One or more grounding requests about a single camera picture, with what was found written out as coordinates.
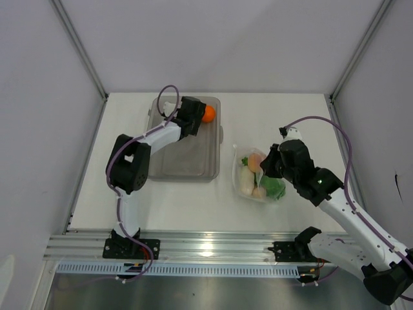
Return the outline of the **peach fruit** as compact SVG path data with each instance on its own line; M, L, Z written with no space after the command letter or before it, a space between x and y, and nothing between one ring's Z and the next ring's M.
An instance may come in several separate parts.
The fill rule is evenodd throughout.
M260 173L263 171L261 168L261 163L264 161L265 155L262 153L253 152L248 156L247 165L250 171L253 173Z

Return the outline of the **orange fruit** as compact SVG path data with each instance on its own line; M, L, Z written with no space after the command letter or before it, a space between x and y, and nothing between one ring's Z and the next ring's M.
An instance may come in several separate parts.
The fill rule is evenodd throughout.
M201 121L203 123L211 123L214 121L216 117L216 110L214 107L212 107L211 105L207 105L205 107L205 113L201 119Z

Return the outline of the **green lettuce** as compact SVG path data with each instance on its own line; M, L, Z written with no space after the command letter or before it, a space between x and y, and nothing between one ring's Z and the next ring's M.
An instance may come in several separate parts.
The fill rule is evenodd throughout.
M269 200L279 200L286 194L286 185L282 179L263 176L260 180L259 186L264 188L266 198Z

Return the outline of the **clear zip top bag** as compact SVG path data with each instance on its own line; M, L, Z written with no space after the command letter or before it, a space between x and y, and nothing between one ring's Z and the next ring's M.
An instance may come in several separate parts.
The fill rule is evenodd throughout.
M259 203L275 203L276 201L278 201L278 200L276 201L269 200L268 198L256 199L253 196L245 196L244 194L241 193L240 188L239 188L239 171L242 167L241 159L244 157L248 157L253 152L262 153L262 155L265 155L265 154L257 148L240 147L238 145L233 145L233 148L234 148L234 160L232 164L232 184L233 184L235 192L241 197L244 197L246 199L253 200ZM260 180L264 176L263 171L260 173L254 173L254 174L255 174L255 180L254 180L255 187L260 187L259 186Z

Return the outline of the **white radish green leaves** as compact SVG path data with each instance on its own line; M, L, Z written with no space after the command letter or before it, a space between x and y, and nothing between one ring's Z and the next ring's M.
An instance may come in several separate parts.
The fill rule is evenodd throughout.
M255 188L255 174L248 168L248 158L241 159L242 167L239 171L239 188L245 196L251 196Z

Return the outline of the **small beige mushroom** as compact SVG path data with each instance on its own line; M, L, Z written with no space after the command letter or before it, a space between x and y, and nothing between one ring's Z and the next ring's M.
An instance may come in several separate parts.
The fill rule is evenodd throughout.
M261 187L255 187L252 191L252 196L256 199L264 199L267 196L266 190Z

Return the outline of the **clear grey plastic bin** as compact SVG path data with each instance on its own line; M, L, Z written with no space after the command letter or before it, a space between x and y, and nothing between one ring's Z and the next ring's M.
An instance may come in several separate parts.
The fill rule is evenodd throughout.
M171 143L151 156L148 178L153 181L210 182L219 174L223 142L221 102L212 96L193 96L214 108L216 116L202 123L196 136Z

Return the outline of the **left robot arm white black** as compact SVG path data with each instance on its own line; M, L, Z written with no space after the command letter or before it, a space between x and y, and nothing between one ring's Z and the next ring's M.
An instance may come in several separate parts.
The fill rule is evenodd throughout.
M140 240L137 192L148 179L151 155L187 136L196 136L206 104L184 96L175 105L165 103L156 127L133 138L117 137L106 166L106 182L116 194L117 223L105 241L103 258L153 259L155 248Z

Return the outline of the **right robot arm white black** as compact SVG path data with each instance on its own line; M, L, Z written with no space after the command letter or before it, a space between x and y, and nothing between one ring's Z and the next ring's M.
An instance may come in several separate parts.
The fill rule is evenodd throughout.
M297 193L334 219L356 247L308 227L295 238L295 254L331 262L359 278L379 302L392 305L412 285L412 250L389 235L346 192L330 170L314 165L300 139L273 144L261 162L264 175L283 178Z

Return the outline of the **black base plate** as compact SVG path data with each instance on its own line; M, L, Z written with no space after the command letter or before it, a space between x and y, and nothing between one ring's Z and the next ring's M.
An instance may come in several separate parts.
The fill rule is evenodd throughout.
M158 239L140 239L145 246L138 245L127 238L108 238L103 248L103 258L118 260L150 259L149 249L155 260L159 258L161 241Z
M316 263L323 260L329 263L324 258L316 258L304 242L273 242L267 250L274 254L276 262Z

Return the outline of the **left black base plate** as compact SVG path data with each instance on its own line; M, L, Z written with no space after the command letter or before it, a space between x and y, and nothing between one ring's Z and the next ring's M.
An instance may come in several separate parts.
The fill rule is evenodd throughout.
M140 239L145 246L138 245L127 238L108 238L103 248L103 258L118 260L150 259L149 249L155 260L159 258L161 241L158 239Z

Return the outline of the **left aluminium frame post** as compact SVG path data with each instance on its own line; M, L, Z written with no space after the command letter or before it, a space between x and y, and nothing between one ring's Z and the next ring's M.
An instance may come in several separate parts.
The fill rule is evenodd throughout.
M108 98L108 93L103 86L103 83L100 77L97 74L96 68L86 51L86 48L78 34L78 31L75 28L75 25L72 22L71 17L69 16L63 2L61 0L50 0L51 7L53 8L63 30L68 36L69 41L71 42L78 58L80 59L88 77L91 79L94 87L97 90L97 93L101 99L105 102Z

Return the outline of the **aluminium frame post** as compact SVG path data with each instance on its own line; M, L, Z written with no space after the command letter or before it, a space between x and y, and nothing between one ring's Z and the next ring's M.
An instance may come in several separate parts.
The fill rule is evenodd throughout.
M374 13L374 16L369 22L366 30L363 32L361 39L356 45L355 50L353 51L349 61L335 84L332 93L329 96L332 104L336 102L341 91L344 89L352 74L357 69L359 62L362 60L365 52L373 41L375 35L378 33L381 24L384 22L394 3L394 0L383 0L380 2L378 9Z
M69 16L63 2L61 0L50 0L51 7L53 8L63 30L68 36L69 41L71 42L78 58L80 59L88 77L91 79L94 87L97 90L97 93L101 99L105 102L108 98L108 93L103 86L103 83L100 77L97 74L96 68L86 51L86 48L78 34L78 31L75 28L75 25L72 22L71 17Z

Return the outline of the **aluminium rail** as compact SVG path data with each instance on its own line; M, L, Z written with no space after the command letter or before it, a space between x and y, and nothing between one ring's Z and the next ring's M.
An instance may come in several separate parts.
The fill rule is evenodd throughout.
M108 230L69 231L49 238L44 260L101 261ZM143 238L161 241L159 262L273 262L275 241L291 242L296 232L144 231Z

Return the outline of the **right aluminium frame post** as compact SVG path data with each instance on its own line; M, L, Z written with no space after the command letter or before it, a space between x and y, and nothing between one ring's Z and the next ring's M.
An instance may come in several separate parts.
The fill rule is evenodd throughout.
M352 74L357 69L359 62L362 60L365 52L373 41L375 35L378 33L381 24L384 22L394 3L394 0L383 0L380 2L378 9L374 13L374 16L369 22L366 30L363 32L361 39L356 45L355 50L353 51L349 61L335 84L332 93L329 96L332 104L336 102L341 91L344 89Z

